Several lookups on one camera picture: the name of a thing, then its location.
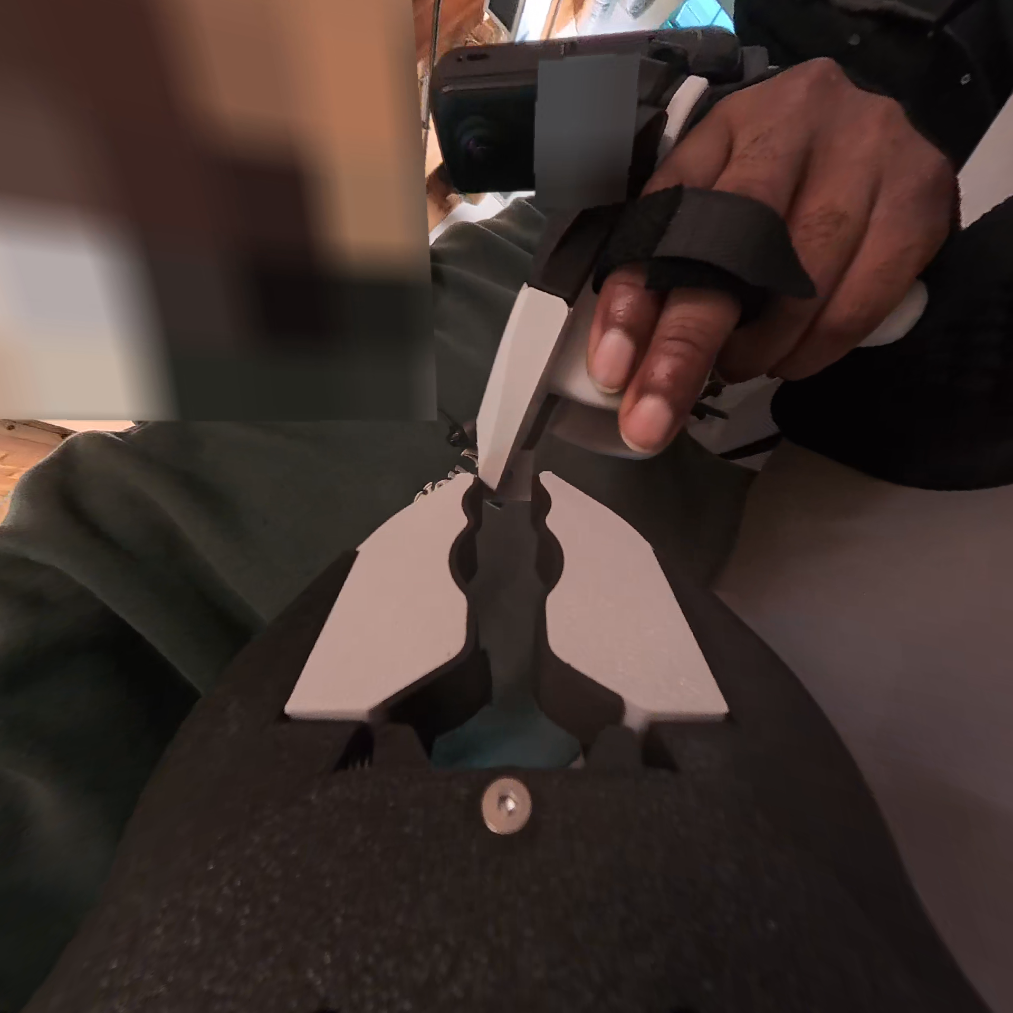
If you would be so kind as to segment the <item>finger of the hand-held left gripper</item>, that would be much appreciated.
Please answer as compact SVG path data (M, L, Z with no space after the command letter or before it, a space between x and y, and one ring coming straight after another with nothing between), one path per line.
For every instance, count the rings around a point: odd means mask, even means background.
M512 481L544 402L569 312L563 298L530 285L515 297L476 418L477 474L492 492Z

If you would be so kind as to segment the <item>dark green sweatshirt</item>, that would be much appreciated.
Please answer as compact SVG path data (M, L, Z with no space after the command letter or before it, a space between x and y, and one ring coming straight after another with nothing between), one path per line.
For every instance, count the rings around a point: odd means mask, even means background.
M518 199L431 248L434 423L150 423L70 438L2 523L2 1011L94 906L180 724L345 550L463 464L545 218Z

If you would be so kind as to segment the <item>person's left hand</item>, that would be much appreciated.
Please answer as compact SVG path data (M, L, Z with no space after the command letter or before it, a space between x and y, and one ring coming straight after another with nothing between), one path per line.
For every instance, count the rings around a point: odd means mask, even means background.
M642 189L746 196L786 223L817 295L779 299L750 324L726 293L650 291L639 264L605 280L589 333L590 379L623 400L626 446L657 453L709 375L741 383L813 376L900 305L957 221L949 160L886 96L811 60L721 99Z

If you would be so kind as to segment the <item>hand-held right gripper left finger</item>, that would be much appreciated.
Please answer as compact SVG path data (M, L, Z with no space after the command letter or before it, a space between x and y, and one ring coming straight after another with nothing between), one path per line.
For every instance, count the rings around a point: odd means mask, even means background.
M286 716L465 722L489 702L466 594L482 500L480 483L444 483L361 543Z

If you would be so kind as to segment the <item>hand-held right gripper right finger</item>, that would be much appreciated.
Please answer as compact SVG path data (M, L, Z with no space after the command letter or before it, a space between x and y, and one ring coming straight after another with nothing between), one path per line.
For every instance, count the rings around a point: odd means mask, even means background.
M720 721L728 704L652 546L551 472L538 476L544 667L557 724Z

